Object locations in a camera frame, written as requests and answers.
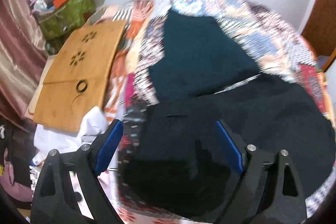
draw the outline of cardboard with cut holes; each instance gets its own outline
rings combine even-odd
[[[77,132],[83,116],[102,107],[110,67],[125,21],[106,21],[74,31],[50,67],[33,120]]]

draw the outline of wooden furniture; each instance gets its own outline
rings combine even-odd
[[[331,64],[334,62],[335,58],[336,58],[336,48],[333,50],[333,52],[331,53],[328,60],[324,63],[324,65],[322,67],[322,70],[324,72],[331,66]]]
[[[83,116],[102,107],[124,27],[125,21],[107,21],[70,35],[44,79],[34,122],[77,132]]]
[[[332,54],[336,47],[336,0],[316,0],[302,35],[318,56]]]

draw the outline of blue gripper pad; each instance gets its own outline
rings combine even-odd
[[[246,151],[242,138],[232,133],[223,121],[216,122],[216,131],[229,167],[238,174],[242,174],[246,163]]]
[[[118,121],[112,128],[111,133],[97,154],[97,162],[94,170],[95,174],[100,175],[101,172],[105,172],[107,170],[112,160],[113,154],[116,151],[123,136],[123,133],[123,124],[121,121]]]

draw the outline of flower-shaped cutout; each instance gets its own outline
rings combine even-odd
[[[82,39],[82,42],[88,42],[90,39],[94,39],[97,35],[97,32],[90,32],[90,33],[87,33],[84,38]]]
[[[78,52],[76,55],[71,57],[70,66],[71,65],[77,66],[79,61],[84,60],[84,57],[85,57],[85,52]]]

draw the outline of pink fabric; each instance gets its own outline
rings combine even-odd
[[[31,202],[33,200],[33,191],[28,187],[14,182],[14,167],[10,161],[7,161],[8,150],[4,153],[4,174],[0,176],[0,184],[3,189],[12,198],[22,202]]]
[[[133,81],[134,81],[134,73],[130,73],[127,76],[127,83],[125,87],[125,103],[126,107],[130,106],[130,99],[134,93],[134,88],[133,88]]]
[[[0,0],[0,115],[21,128],[46,62],[44,43],[29,0]]]

